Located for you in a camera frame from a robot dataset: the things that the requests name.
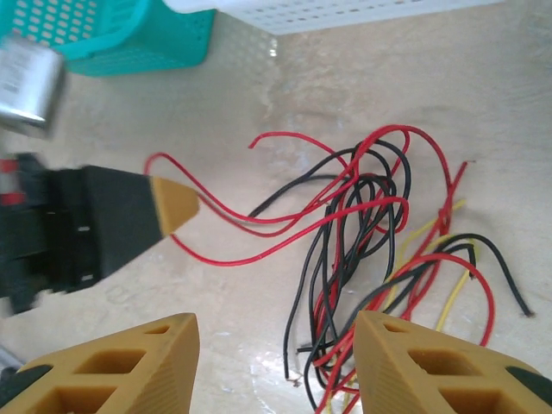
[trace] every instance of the silver metal object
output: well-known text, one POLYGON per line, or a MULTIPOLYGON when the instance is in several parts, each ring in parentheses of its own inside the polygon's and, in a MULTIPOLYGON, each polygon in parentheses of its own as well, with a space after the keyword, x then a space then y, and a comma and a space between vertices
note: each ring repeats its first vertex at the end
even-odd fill
POLYGON ((0 128, 48 137, 65 82, 63 56, 20 36, 7 36, 0 51, 0 128))
POLYGON ((25 365, 25 362, 13 355, 11 351, 0 345, 0 366, 7 368, 13 367, 15 369, 21 368, 25 365))

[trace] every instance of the black wire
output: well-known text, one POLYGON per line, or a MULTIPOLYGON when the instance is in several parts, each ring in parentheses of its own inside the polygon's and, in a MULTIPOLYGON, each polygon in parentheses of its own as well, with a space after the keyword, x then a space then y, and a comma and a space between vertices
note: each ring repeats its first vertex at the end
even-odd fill
POLYGON ((500 250, 496 247, 496 245, 492 241, 490 241, 483 235, 478 235, 475 233, 463 233, 460 235, 453 235, 446 241, 443 241, 439 245, 439 248, 446 248, 447 246, 450 246, 452 243, 457 242, 459 240, 469 240, 469 239, 479 240, 480 242, 486 244, 489 247, 489 249, 492 251, 494 256, 497 258, 500 268, 502 269, 502 272, 506 277, 506 281, 508 282, 508 286, 511 289, 511 293, 514 295, 514 298, 519 304, 519 307, 522 309, 523 313, 527 317, 535 316, 535 313, 531 309, 529 309, 529 306, 525 303, 524 298, 521 296, 521 292, 519 291, 518 286, 514 281, 514 278, 511 276, 510 269, 508 268, 508 265, 506 265, 506 261, 504 260, 504 257, 500 253, 500 250))
MULTIPOLYGON (((375 144, 385 149, 391 150, 394 155, 398 157, 398 160, 400 161, 405 174, 405 184, 402 190, 402 198, 408 199, 411 192, 412 180, 411 167, 408 159, 399 148, 390 144, 389 142, 377 140, 375 144)), ((302 185, 315 180, 336 179, 338 177, 336 174, 316 174, 316 172, 318 172, 318 170, 320 170, 329 162, 335 160, 339 156, 350 154, 352 160, 356 156, 359 146, 360 143, 357 144, 355 147, 345 148, 341 151, 336 152, 335 154, 327 156, 326 158, 318 162, 314 167, 312 167, 308 172, 304 173, 300 177, 297 177, 290 183, 278 189, 272 196, 267 198, 263 203, 255 208, 249 216, 258 216, 263 211, 268 209, 278 198, 282 197, 289 190, 298 185, 302 185)), ((374 157, 383 166, 385 174, 380 176, 373 174, 360 174, 358 180, 356 180, 353 185, 350 186, 350 188, 331 199, 331 201, 326 205, 324 212, 325 216, 337 212, 341 204, 343 204, 345 208, 349 208, 354 205, 365 203, 366 201, 375 200, 377 189, 381 190, 384 197, 386 198, 397 196, 398 188, 395 181, 393 180, 392 169, 389 166, 389 163, 386 161, 385 157, 374 149, 369 149, 367 151, 367 154, 374 157)), ((338 183, 338 185, 343 188, 343 186, 348 185, 352 178, 353 174, 350 173, 349 175, 345 176, 341 180, 341 182, 338 183)), ((401 204, 395 211, 393 205, 388 204, 382 207, 359 210, 357 216, 358 229, 356 230, 356 235, 352 239, 350 246, 346 245, 345 232, 346 228, 348 228, 349 224, 351 223, 349 216, 344 216, 339 221, 336 220, 336 223, 339 223, 336 226, 333 226, 333 222, 326 223, 321 226, 321 228, 317 231, 307 252, 299 277, 298 289, 295 298, 293 299, 292 308, 290 310, 290 314, 285 325, 283 341, 284 373, 285 377, 289 379, 289 340, 291 336, 292 325, 298 312, 298 306, 303 294, 303 290, 305 289, 309 267, 314 260, 316 263, 310 274, 310 283, 307 293, 310 325, 310 345, 305 345, 297 349, 297 353, 309 353, 307 361, 304 365, 303 375, 305 390, 313 409, 317 408, 317 403, 313 397, 309 379, 309 372, 311 370, 313 361, 324 357, 329 352, 329 350, 351 330, 352 326, 354 325, 356 315, 360 310, 366 308, 367 305, 375 298, 377 298, 382 292, 390 289, 397 284, 408 281, 408 283, 406 284, 406 286, 403 287, 398 296, 383 310, 383 312, 390 314, 395 309, 397 309, 397 307, 402 304, 407 296, 413 291, 417 282, 439 261, 436 260, 423 263, 413 269, 410 269, 405 274, 394 278, 393 280, 389 280, 374 289, 357 304, 357 306, 349 316, 348 320, 341 327, 341 330, 338 331, 334 316, 336 313, 337 305, 339 304, 341 298, 343 287, 355 276, 356 269, 360 265, 361 261, 371 257, 373 254, 378 252, 383 246, 385 246, 386 243, 389 243, 389 253, 385 274, 383 275, 384 280, 392 274, 395 260, 395 233, 397 226, 401 223, 401 220, 403 219, 404 208, 401 204), (386 219, 386 217, 387 223, 386 225, 382 226, 381 224, 386 219), (374 235, 376 234, 375 229, 378 226, 385 228, 386 231, 383 232, 381 237, 374 240, 374 235), (339 243, 336 247, 338 249, 337 266, 334 268, 331 275, 329 275, 329 243, 332 235, 332 230, 336 232, 339 243), (318 248, 320 248, 320 252, 315 256, 315 252, 318 248), (322 303, 321 307, 317 310, 318 312, 325 312, 325 316, 323 319, 321 319, 321 314, 317 314, 315 312, 315 293, 317 280, 319 277, 322 278, 322 303), (330 294, 332 294, 331 289, 334 288, 332 286, 335 286, 336 288, 336 294, 334 297, 332 296, 332 298, 335 298, 334 303, 332 303, 332 300, 330 298, 330 294)), ((533 313, 524 302, 521 293, 519 292, 513 280, 513 277, 511 276, 507 265, 505 264, 504 258, 502 257, 496 246, 491 243, 486 237, 476 234, 452 236, 446 241, 442 242, 436 248, 435 252, 454 254, 462 250, 467 250, 470 263, 476 266, 474 246, 471 243, 455 244, 456 242, 466 239, 475 239, 480 242, 484 242, 492 250, 505 274, 511 291, 515 299, 519 303, 521 309, 523 310, 524 314, 526 316, 532 316, 533 313)), ((347 361, 352 356, 352 353, 346 356, 347 361)), ((327 375, 327 373, 330 372, 330 370, 332 369, 333 366, 330 364, 330 362, 319 367, 315 367, 317 382, 323 389, 326 389, 328 386, 330 388, 336 386, 336 384, 328 384, 326 382, 326 379, 324 378, 324 375, 327 375)), ((341 371, 336 376, 336 380, 339 380, 340 378, 341 371)))

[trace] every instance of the tangled wires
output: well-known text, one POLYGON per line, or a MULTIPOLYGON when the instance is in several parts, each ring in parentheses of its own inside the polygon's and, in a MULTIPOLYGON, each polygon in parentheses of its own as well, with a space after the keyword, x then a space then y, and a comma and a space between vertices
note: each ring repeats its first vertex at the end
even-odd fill
POLYGON ((176 235, 172 236, 181 248, 198 260, 214 266, 230 267, 261 260, 298 238, 316 231, 299 277, 298 291, 285 327, 283 347, 285 377, 289 379, 290 335, 294 318, 298 312, 299 301, 304 294, 305 285, 308 281, 310 345, 297 349, 297 352, 307 354, 303 371, 304 385, 310 404, 316 412, 323 412, 326 407, 330 409, 329 402, 338 392, 347 394, 343 412, 350 412, 360 398, 353 364, 348 363, 352 360, 354 320, 357 313, 365 309, 391 313, 402 305, 404 309, 400 316, 410 320, 412 311, 423 300, 435 281, 443 261, 458 263, 465 267, 467 272, 451 294, 448 305, 442 313, 440 326, 442 326, 442 321, 447 316, 449 305, 454 301, 461 286, 470 278, 477 279, 485 291, 488 303, 486 330, 480 342, 481 345, 487 344, 494 321, 494 300, 490 286, 476 268, 477 249, 475 241, 486 244, 492 250, 524 314, 526 316, 532 315, 521 297, 502 255, 488 239, 476 234, 449 234, 452 213, 457 207, 453 204, 454 194, 466 170, 467 163, 462 163, 458 173, 452 178, 442 150, 425 132, 411 126, 389 125, 374 131, 355 147, 337 152, 306 135, 275 132, 260 135, 250 147, 254 147, 262 139, 276 136, 290 136, 308 141, 328 152, 329 156, 321 160, 307 173, 284 185, 248 216, 241 215, 225 206, 168 154, 159 153, 150 157, 146 164, 146 173, 149 173, 154 160, 158 158, 170 160, 198 187, 202 201, 223 220, 259 237, 281 235, 295 226, 302 217, 324 208, 324 217, 316 223, 292 235, 266 252, 244 260, 212 260, 194 252, 176 235), (405 144, 400 149, 383 139, 391 132, 397 131, 401 132, 405 138, 405 144), (411 166, 406 155, 413 134, 427 141, 436 152, 442 165, 446 195, 437 219, 423 226, 414 234, 426 234, 416 253, 409 260, 404 260, 405 246, 399 250, 399 257, 396 257, 395 237, 397 233, 405 228, 410 213, 408 198, 411 193, 412 176, 411 166), (378 151, 381 148, 394 154, 396 157, 394 164, 390 165, 378 151), (364 156, 376 159, 385 173, 377 175, 361 171, 360 160, 364 156), (342 164, 343 169, 339 174, 318 173, 332 160, 337 160, 342 164), (404 174, 402 189, 398 188, 395 180, 395 175, 399 169, 402 169, 404 174), (312 181, 329 181, 329 184, 300 212, 269 219, 258 218, 276 199, 284 196, 294 187, 312 181), (276 231, 260 232, 252 230, 242 223, 286 223, 286 225, 276 231), (351 236, 351 229, 354 229, 353 236, 351 236), (330 258, 331 242, 335 243, 333 249, 335 253, 332 258, 330 258), (355 277, 360 263, 383 248, 388 253, 386 270, 378 276, 381 285, 369 292, 357 304, 345 324, 340 325, 336 321, 336 310, 345 286, 355 277), (458 256, 458 253, 462 251, 467 252, 468 261, 458 256), (319 282, 321 282, 322 288, 317 289, 319 282), (315 400, 311 390, 310 373, 312 369, 314 369, 318 384, 325 390, 321 402, 315 400))

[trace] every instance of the teal plastic basket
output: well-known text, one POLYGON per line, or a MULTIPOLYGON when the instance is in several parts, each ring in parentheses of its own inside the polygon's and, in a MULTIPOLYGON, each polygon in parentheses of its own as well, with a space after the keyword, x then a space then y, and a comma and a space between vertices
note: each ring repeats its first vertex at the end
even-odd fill
POLYGON ((198 65, 214 16, 181 15, 162 0, 0 0, 0 35, 57 49, 72 72, 110 76, 198 65))

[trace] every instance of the rectangular hole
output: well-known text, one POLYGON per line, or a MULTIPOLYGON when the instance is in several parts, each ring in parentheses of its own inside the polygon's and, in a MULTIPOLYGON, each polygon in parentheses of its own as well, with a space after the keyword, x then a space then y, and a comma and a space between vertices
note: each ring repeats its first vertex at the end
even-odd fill
POLYGON ((142 349, 118 349, 94 354, 75 373, 130 373, 146 354, 142 349))
POLYGON ((151 329, 148 332, 144 332, 144 333, 147 335, 161 335, 167 332, 169 328, 170 328, 169 325, 163 325, 163 326, 159 326, 157 328, 151 329))
POLYGON ((500 391, 441 389, 439 392, 457 414, 524 413, 500 391))
POLYGON ((59 387, 43 398, 31 412, 33 414, 95 414, 115 389, 110 386, 59 387))
POLYGON ((401 334, 404 334, 406 332, 406 330, 398 327, 397 325, 393 325, 392 323, 387 323, 385 322, 383 324, 383 326, 389 331, 389 332, 397 332, 397 333, 401 333, 401 334))
POLYGON ((445 349, 411 349, 408 355, 431 375, 480 375, 463 355, 445 349))

